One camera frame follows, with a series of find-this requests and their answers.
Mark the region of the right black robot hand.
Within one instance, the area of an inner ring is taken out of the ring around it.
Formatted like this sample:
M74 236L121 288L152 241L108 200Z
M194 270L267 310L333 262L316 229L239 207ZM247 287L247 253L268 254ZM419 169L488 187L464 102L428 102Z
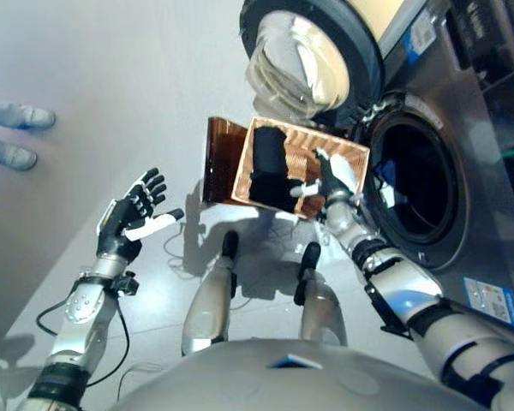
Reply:
M329 155L324 149L313 149L320 162L320 178L303 183L290 190L290 197L312 197L321 195L328 198L336 192L343 192L348 198L356 194L358 181L349 162L340 154Z

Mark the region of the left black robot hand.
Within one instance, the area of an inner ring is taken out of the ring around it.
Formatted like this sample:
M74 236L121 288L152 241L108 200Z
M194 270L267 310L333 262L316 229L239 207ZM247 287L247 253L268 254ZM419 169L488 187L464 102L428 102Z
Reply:
M164 176L158 168L152 168L137 178L121 199L113 199L97 226L96 256L118 257L131 263L140 254L142 239L181 220L181 208L155 212L165 201L165 190Z

